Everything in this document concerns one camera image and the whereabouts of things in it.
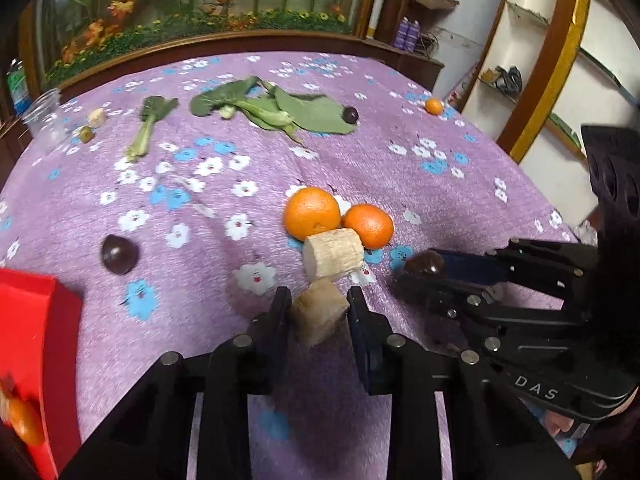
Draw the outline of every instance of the bolt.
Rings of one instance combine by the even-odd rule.
[[[497,352],[500,345],[500,340],[497,337],[488,337],[484,340],[484,347],[491,352]]]
[[[234,346],[237,346],[238,348],[246,348],[253,342],[254,340],[247,334],[240,334],[234,338]]]
[[[478,306],[480,305],[480,303],[482,303],[482,300],[480,299],[479,296],[472,294],[471,296],[466,298],[466,302],[471,306]]]
[[[386,338],[386,344],[394,348],[400,348],[404,346],[404,343],[406,343],[406,339],[400,334],[392,334]]]
[[[460,358],[468,365],[475,365],[480,360],[478,353],[473,350],[463,351]]]
[[[180,354],[178,354],[178,352],[165,352],[160,356],[160,362],[164,366],[175,365],[178,362],[178,359],[180,359]]]

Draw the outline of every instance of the red box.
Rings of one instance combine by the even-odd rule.
[[[39,403],[45,441],[28,446],[44,480],[80,447],[76,353],[82,301],[51,276],[0,269],[0,378]]]

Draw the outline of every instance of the table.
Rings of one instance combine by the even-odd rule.
[[[199,91],[252,74],[356,106],[357,131],[302,132],[302,148],[244,116],[190,114]],[[130,165],[124,147],[152,94],[177,97],[180,106],[156,123],[150,153]],[[209,352],[266,311],[276,286],[294,296],[306,287],[301,245],[281,222],[299,186],[330,190],[343,209],[369,202],[393,217],[390,246],[367,253],[366,268],[338,286],[363,286],[370,308],[424,344],[416,313],[385,287],[407,256],[428,247],[482,253],[515,235],[573,240],[494,142],[452,108],[440,117],[423,111],[429,95],[375,60],[270,52],[188,59],[124,76],[63,105],[69,128],[94,108],[107,109],[109,119],[89,144],[73,138],[42,155],[32,142],[24,152],[2,192],[0,260],[53,274],[84,300],[82,439],[160,354]],[[140,245],[140,261],[125,276],[100,263],[110,233]],[[539,296],[523,300],[557,306]],[[292,340],[287,359],[274,396],[250,398],[255,478],[384,478],[390,399],[364,393],[348,331],[312,350]],[[450,465],[445,469],[450,477]]]

